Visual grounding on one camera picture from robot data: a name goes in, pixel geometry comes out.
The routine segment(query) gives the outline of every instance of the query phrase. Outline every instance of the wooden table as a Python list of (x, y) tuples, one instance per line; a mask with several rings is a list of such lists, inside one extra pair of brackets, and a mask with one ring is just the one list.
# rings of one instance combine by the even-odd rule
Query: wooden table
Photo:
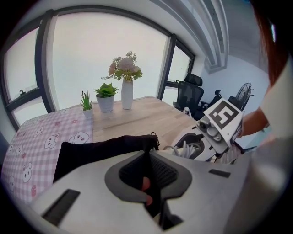
[(124, 110), (121, 101), (116, 101), (109, 113), (102, 113), (93, 103), (93, 116), (93, 142), (155, 132), (160, 149), (172, 144), (184, 128), (195, 126), (194, 119), (155, 97), (134, 99), (130, 110)]

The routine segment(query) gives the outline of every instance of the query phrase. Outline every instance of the office chair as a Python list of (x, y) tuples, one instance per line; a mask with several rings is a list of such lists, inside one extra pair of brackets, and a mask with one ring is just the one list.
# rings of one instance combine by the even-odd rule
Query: office chair
[(200, 120), (202, 117), (204, 117), (204, 111), (208, 108), (210, 108), (212, 105), (214, 105), (217, 101), (221, 99), (220, 90), (215, 91), (215, 97), (210, 103), (207, 103), (205, 101), (201, 101), (201, 106), (197, 108), (196, 114), (194, 116), (195, 120)]
[(184, 107), (188, 107), (190, 109), (191, 116), (193, 117), (203, 92), (204, 91), (201, 87), (196, 86), (191, 82), (180, 81), (178, 83), (177, 101), (173, 102), (173, 106), (180, 111), (183, 111)]

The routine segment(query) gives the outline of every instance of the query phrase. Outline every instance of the black slot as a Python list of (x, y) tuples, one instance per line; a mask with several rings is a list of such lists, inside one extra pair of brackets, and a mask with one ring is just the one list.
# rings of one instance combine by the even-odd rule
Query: black slot
[(79, 195), (79, 191), (67, 189), (42, 217), (51, 224), (58, 226)]
[(211, 169), (209, 171), (209, 173), (217, 175), (217, 176), (222, 176), (222, 177), (225, 177), (225, 178), (229, 178), (229, 176), (231, 175), (230, 172), (226, 172), (226, 171), (222, 171), (222, 170), (216, 170), (216, 169)]

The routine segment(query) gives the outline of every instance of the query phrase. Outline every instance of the window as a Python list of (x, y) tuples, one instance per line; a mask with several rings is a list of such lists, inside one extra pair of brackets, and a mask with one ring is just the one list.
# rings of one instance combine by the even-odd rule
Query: window
[(20, 38), (5, 54), (4, 76), (8, 99), (37, 87), (35, 75), (35, 46), (38, 28)]
[(41, 97), (29, 101), (12, 111), (18, 126), (21, 126), (26, 120), (45, 114), (47, 114), (47, 110)]
[(168, 81), (183, 81), (187, 75), (189, 63), (190, 58), (182, 50), (175, 46)]
[(166, 86), (162, 101), (173, 106), (173, 101), (177, 101), (178, 88)]
[(101, 77), (108, 75), (114, 57), (123, 58), (129, 51), (136, 53), (136, 65), (143, 72), (134, 81), (133, 98), (156, 97), (167, 38), (123, 16), (96, 12), (59, 16), (54, 30), (53, 76), (49, 76), (55, 106), (63, 109), (79, 104), (82, 91), (89, 91), (96, 101), (94, 89), (103, 82), (119, 88), (115, 100), (120, 100), (122, 80)]

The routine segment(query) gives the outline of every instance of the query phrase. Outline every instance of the small potted plant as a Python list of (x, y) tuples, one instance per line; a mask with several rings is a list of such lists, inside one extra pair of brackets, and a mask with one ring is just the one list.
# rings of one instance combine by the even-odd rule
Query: small potted plant
[(112, 83), (107, 85), (105, 83), (95, 90), (98, 104), (100, 106), (101, 112), (111, 112), (114, 106), (114, 95), (118, 89), (112, 86)]
[(81, 105), (83, 107), (83, 114), (86, 118), (92, 117), (92, 101), (90, 101), (90, 95), (89, 93), (85, 93), (82, 91), (81, 94)]

